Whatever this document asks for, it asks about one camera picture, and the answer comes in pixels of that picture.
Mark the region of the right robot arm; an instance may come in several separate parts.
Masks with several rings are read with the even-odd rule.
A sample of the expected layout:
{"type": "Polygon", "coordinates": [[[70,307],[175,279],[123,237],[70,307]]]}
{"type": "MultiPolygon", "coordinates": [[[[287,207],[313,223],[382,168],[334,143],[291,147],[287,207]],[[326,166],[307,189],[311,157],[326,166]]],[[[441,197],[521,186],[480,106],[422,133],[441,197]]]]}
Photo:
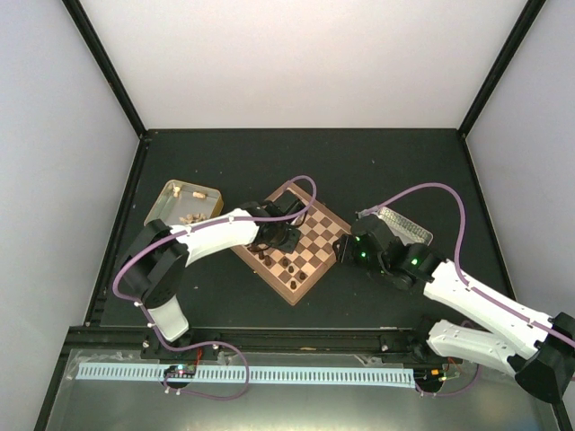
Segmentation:
{"type": "Polygon", "coordinates": [[[406,244],[377,215],[357,220],[333,245],[337,261],[364,268],[387,286],[410,290],[422,284],[425,297],[442,303],[479,329],[447,320],[408,340],[411,356],[456,357],[511,376],[533,397],[555,404],[574,377],[574,319],[552,317],[467,276],[428,245],[406,244]]]}

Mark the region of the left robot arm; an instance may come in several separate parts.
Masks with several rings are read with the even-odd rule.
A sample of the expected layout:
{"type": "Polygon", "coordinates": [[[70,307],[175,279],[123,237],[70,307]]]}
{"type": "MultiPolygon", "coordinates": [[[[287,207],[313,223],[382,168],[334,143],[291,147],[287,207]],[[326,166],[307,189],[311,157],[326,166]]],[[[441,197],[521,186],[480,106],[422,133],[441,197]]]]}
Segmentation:
{"type": "Polygon", "coordinates": [[[187,356],[193,337],[177,291],[183,271],[196,261],[236,246],[264,245],[292,251],[299,234],[295,221],[308,207],[248,204],[195,224],[145,226],[112,281],[112,292],[142,310],[161,347],[173,358],[187,356]]]}

